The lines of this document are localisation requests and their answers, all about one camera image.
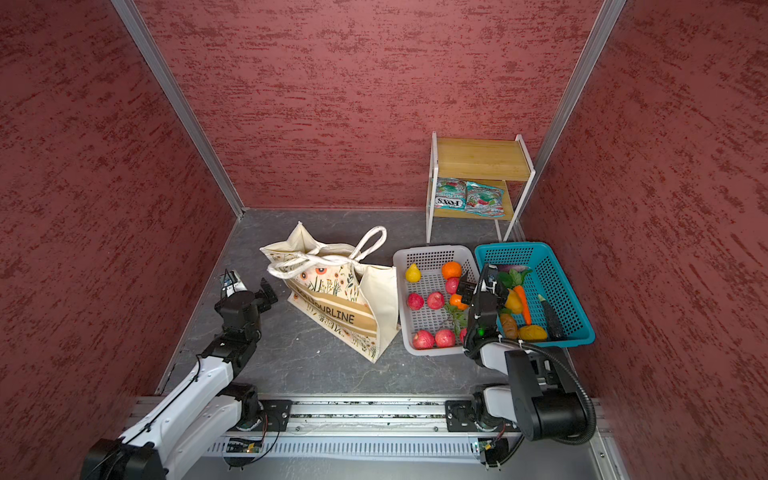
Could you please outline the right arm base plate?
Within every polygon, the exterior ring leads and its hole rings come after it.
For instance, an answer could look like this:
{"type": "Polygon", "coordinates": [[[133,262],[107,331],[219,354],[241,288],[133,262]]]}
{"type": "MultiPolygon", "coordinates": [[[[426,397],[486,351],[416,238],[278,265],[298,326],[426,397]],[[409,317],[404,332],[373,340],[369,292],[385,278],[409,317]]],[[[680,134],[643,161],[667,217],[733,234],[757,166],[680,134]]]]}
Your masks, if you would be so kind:
{"type": "Polygon", "coordinates": [[[509,420],[481,416],[471,400],[446,400],[444,407],[446,427],[450,433],[519,432],[516,425],[509,420]]]}

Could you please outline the cream canvas tote bag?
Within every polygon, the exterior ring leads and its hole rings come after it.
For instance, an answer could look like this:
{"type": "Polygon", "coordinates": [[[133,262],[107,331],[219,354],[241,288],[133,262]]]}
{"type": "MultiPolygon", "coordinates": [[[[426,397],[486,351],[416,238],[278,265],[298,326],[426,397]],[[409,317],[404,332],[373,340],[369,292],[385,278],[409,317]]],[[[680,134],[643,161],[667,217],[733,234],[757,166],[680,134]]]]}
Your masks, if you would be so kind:
{"type": "Polygon", "coordinates": [[[400,332],[396,269],[366,264],[387,239],[383,226],[357,243],[326,244],[298,223],[288,239],[261,248],[289,303],[375,363],[400,332]]]}

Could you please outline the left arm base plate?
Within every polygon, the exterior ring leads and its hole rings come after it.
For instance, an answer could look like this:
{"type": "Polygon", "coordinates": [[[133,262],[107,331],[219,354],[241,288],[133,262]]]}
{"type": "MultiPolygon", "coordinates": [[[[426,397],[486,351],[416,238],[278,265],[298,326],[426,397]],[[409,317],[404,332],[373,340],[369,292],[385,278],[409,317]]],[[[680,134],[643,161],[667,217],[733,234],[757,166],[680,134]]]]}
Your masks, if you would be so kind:
{"type": "Polygon", "coordinates": [[[291,416],[292,400],[245,400],[235,429],[243,432],[285,432],[291,416]]]}

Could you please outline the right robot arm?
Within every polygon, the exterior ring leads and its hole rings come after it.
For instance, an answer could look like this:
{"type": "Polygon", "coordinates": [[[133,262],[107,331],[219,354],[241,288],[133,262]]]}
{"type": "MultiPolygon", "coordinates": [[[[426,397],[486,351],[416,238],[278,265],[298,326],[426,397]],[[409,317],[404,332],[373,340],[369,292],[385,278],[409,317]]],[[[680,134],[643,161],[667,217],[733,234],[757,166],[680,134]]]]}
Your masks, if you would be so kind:
{"type": "Polygon", "coordinates": [[[473,393],[467,418],[484,431],[510,424],[529,441],[584,444],[597,429],[595,407],[562,350],[512,339],[499,327],[511,285],[510,274],[493,264],[482,268],[476,283],[460,282],[469,301],[460,337],[464,354],[506,376],[473,393]]]}

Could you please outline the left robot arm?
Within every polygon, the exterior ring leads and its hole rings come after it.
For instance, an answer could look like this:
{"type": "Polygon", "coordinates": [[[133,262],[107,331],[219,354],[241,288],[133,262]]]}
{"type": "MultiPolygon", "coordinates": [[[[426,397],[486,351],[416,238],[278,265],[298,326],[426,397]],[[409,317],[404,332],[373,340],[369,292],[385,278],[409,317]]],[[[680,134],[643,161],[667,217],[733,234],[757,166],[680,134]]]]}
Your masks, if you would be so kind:
{"type": "Polygon", "coordinates": [[[221,332],[196,357],[186,379],[114,440],[87,453],[83,479],[181,479],[216,439],[236,429],[268,430],[254,386],[236,383],[261,339],[261,315],[277,303],[267,280],[256,291],[228,270],[214,309],[221,332]]]}

